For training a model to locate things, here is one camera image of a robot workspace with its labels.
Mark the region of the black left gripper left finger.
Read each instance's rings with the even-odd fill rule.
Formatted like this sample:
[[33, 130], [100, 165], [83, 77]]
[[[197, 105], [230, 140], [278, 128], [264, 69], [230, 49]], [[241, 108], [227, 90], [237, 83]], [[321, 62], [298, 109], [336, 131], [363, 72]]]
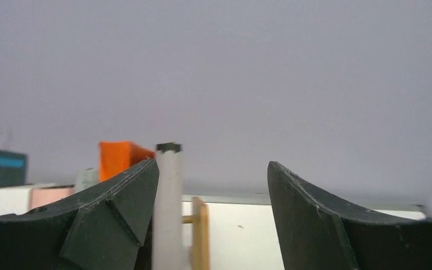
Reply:
[[158, 180], [147, 159], [25, 214], [0, 215], [0, 269], [133, 269]]

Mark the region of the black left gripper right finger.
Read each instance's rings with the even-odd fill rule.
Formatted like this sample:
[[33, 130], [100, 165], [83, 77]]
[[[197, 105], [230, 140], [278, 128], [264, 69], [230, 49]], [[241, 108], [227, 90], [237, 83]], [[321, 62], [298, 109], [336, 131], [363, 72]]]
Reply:
[[432, 217], [353, 204], [271, 161], [267, 169], [286, 269], [432, 269]]

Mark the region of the white grey file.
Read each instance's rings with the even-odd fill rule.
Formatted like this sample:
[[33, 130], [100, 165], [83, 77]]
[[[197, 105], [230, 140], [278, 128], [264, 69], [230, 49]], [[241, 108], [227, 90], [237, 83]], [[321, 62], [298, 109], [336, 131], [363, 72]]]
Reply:
[[152, 269], [182, 269], [182, 146], [160, 143], [155, 158], [159, 182], [153, 214]]

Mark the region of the orange book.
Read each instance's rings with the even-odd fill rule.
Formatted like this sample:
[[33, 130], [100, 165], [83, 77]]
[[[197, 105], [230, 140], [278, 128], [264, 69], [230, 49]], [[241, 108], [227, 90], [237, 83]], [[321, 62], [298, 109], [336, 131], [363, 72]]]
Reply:
[[116, 176], [142, 160], [155, 157], [152, 150], [131, 141], [101, 141], [98, 146], [100, 149], [100, 182]]

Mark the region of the white Afternoon tea book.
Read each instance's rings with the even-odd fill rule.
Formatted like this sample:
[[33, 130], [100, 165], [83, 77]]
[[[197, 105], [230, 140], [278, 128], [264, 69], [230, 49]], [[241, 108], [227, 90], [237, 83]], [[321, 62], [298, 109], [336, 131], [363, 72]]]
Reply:
[[33, 190], [55, 185], [55, 183], [35, 183], [0, 188], [0, 215], [28, 212], [32, 203]]

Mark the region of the teal Humor book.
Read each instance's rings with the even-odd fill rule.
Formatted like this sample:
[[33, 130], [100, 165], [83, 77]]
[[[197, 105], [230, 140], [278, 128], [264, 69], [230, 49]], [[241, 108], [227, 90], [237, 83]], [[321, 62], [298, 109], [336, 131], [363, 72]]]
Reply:
[[27, 168], [27, 154], [0, 150], [0, 188], [24, 185]]

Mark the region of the grey book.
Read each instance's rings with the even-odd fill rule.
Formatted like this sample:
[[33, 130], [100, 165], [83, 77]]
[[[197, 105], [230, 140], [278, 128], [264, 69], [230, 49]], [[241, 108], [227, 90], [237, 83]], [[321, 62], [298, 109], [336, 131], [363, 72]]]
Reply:
[[74, 192], [83, 191], [99, 183], [99, 171], [95, 168], [88, 168], [78, 173]]

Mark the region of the pink book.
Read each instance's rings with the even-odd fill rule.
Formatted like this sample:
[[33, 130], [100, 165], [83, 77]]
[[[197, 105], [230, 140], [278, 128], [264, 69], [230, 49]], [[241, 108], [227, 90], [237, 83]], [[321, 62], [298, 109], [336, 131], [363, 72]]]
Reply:
[[33, 189], [30, 199], [30, 210], [54, 203], [74, 193], [73, 185], [52, 186]]

